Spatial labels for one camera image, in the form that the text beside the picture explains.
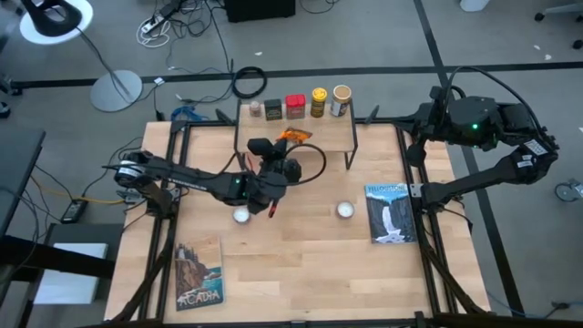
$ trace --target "gold lid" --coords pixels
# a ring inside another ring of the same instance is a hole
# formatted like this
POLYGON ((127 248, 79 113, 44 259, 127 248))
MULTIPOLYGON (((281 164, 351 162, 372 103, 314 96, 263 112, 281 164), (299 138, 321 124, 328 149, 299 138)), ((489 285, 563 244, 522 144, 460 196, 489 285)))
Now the gold lid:
POLYGON ((328 97, 328 92, 323 87, 317 87, 312 91, 312 98, 316 101, 324 101, 328 97))

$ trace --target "orange object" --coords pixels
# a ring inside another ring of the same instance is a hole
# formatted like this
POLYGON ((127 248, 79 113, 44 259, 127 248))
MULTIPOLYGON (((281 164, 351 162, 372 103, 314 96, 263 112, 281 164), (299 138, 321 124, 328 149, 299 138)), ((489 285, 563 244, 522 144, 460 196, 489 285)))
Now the orange object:
POLYGON ((280 134, 278 140, 287 139, 297 144, 302 144, 305 139, 308 139, 311 136, 311 132, 300 130, 298 128, 287 128, 280 134))

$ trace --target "wooden shelf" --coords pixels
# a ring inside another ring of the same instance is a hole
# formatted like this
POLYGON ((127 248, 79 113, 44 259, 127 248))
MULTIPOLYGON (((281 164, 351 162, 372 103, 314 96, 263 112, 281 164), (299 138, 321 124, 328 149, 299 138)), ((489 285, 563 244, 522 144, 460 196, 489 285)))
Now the wooden shelf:
MULTIPOLYGON (((268 138, 275 142, 285 129, 298 128, 312 133, 305 141, 320 147, 326 152, 349 152, 354 150, 352 102, 346 114, 337 118, 330 114, 330 104, 326 104, 324 115, 314 118, 310 115, 311 105, 306 104, 306 116, 300 119, 287 119, 285 117, 285 105, 282 104, 283 119, 268 121, 265 119, 265 107, 261 104, 261 116, 251 116, 248 104, 241 104, 239 108, 239 128, 237 150, 246 152, 247 142, 251 138, 268 138)), ((307 148, 298 148, 297 151, 313 151, 307 148)))

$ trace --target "red jar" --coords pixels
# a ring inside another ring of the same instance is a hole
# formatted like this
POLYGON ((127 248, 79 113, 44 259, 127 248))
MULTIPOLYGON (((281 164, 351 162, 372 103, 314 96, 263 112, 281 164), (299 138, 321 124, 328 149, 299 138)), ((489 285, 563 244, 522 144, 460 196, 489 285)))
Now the red jar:
POLYGON ((304 118, 306 115, 306 96, 305 95, 286 96, 285 113, 288 119, 304 118))

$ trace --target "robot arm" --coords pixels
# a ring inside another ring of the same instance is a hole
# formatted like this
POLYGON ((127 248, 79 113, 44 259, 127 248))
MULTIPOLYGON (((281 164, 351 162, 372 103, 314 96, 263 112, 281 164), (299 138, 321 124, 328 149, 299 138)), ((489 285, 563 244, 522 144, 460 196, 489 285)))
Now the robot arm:
POLYGON ((412 193, 422 199, 425 210, 446 204, 455 196, 503 182, 531 184, 547 175, 557 160, 555 138, 539 128, 526 104, 496 103, 488 97, 462 97, 445 105, 444 90, 434 87, 433 103, 421 104, 411 116, 391 118, 413 137, 406 157, 415 167, 425 159, 427 140, 444 141, 489 151, 498 141, 517 148, 491 169, 449 183, 427 183, 412 193))
POLYGON ((110 168, 117 170, 114 179, 120 186, 136 189, 148 200, 148 212, 162 218, 172 217, 176 213, 174 200, 179 195, 161 189, 156 184, 161 179, 180 187, 208 192, 229 206, 247 206, 250 213, 257 214, 267 209, 270 203, 281 199, 287 185, 297 182, 302 176, 298 162, 284 156, 285 140, 273 146, 267 139, 255 139, 250 142, 251 151, 255 150, 253 145, 257 143, 261 144, 260 154, 263 157, 261 171, 257 175, 251 171, 209 173, 177 165, 147 151, 129 153, 120 165, 110 168))

